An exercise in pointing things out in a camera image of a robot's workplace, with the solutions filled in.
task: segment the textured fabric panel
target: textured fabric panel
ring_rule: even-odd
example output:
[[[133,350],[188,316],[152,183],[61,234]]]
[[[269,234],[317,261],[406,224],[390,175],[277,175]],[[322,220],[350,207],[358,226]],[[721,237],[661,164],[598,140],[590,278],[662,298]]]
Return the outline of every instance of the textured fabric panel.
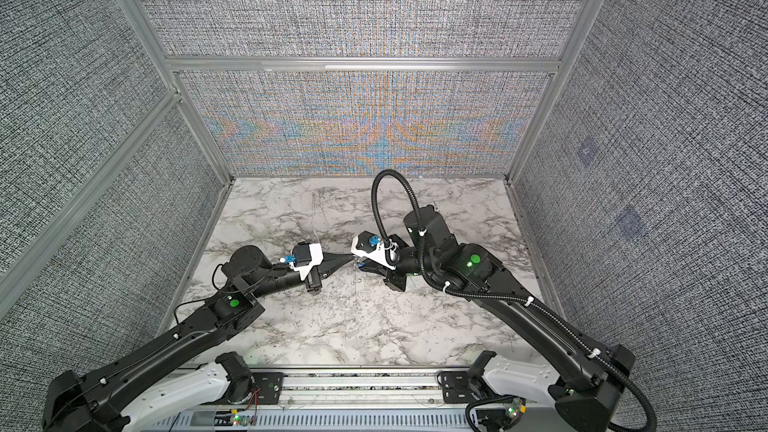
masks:
[[[582,0],[141,0],[171,54],[559,56]]]
[[[4,431],[39,430],[48,382],[64,370],[152,339],[220,187],[172,110],[0,323]]]
[[[0,275],[165,91],[115,0],[0,1]]]
[[[659,430],[766,428],[767,17],[606,0],[518,183],[568,318],[636,353]]]
[[[183,72],[236,176],[502,174],[540,72]]]

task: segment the blue stain on wall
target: blue stain on wall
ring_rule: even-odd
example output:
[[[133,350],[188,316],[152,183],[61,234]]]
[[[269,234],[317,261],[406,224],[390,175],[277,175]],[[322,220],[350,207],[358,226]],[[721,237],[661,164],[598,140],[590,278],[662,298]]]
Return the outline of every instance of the blue stain on wall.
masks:
[[[598,143],[594,140],[594,137],[587,137],[581,142],[576,155],[581,159],[582,163],[589,167],[595,158],[598,156]]]
[[[624,207],[624,210],[616,216],[616,225],[628,241],[635,240],[645,232],[645,224],[632,205]]]

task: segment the marble table surface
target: marble table surface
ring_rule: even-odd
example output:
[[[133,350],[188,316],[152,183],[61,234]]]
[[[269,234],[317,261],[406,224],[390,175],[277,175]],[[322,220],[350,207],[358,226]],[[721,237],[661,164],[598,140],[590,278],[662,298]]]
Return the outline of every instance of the marble table surface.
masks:
[[[256,245],[274,263],[301,241],[345,253],[352,237],[378,233],[370,206],[371,178],[241,178],[230,194],[184,302],[214,293],[211,273],[243,245]],[[418,178],[410,181],[420,206],[433,204],[459,242],[474,242],[496,255],[531,293],[541,297],[504,185],[494,178]],[[385,178],[379,210],[389,234],[407,238],[402,218],[410,210],[400,184]],[[224,283],[218,273],[216,283]],[[235,350],[252,366],[464,365],[482,350],[512,360],[545,364],[516,333],[474,303],[409,277],[406,292],[382,278],[344,265],[322,282],[260,299],[266,312],[245,331],[192,362]],[[199,304],[182,306],[179,319]]]

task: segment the gray fabric panel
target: gray fabric panel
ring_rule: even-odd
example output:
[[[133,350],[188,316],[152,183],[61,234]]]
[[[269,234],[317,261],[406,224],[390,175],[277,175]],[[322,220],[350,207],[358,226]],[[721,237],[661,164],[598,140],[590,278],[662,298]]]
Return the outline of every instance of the gray fabric panel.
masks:
[[[40,429],[48,382],[152,339],[221,188],[176,109],[0,323],[0,424]]]
[[[559,56],[582,0],[141,0],[170,54]]]
[[[662,431],[768,425],[767,30],[766,0],[606,0],[517,185],[568,318],[634,350]]]
[[[182,72],[236,176],[503,174],[542,72]]]
[[[115,0],[0,1],[0,275],[165,91]]]

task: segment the white marble surface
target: white marble surface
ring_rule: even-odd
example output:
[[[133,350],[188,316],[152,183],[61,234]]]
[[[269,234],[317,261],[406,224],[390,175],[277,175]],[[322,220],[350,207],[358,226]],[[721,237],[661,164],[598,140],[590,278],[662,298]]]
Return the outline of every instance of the white marble surface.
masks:
[[[184,301],[214,292],[210,275],[243,245],[260,247],[272,262],[301,241],[328,252],[348,252],[352,237],[377,233],[370,207],[371,178],[238,179],[200,260]],[[504,185],[491,178],[420,178],[410,181],[419,205],[434,204],[459,242],[475,242],[496,255],[532,293],[540,295]],[[379,210],[389,234],[407,238],[410,210],[400,184],[385,178]],[[217,275],[218,285],[224,275]],[[193,362],[235,350],[246,362],[311,365],[470,364],[480,351],[513,360],[543,358],[490,312],[408,278],[405,293],[374,274],[343,266],[319,295],[303,288],[262,298],[266,308],[247,330]],[[198,304],[180,308],[180,320]]]

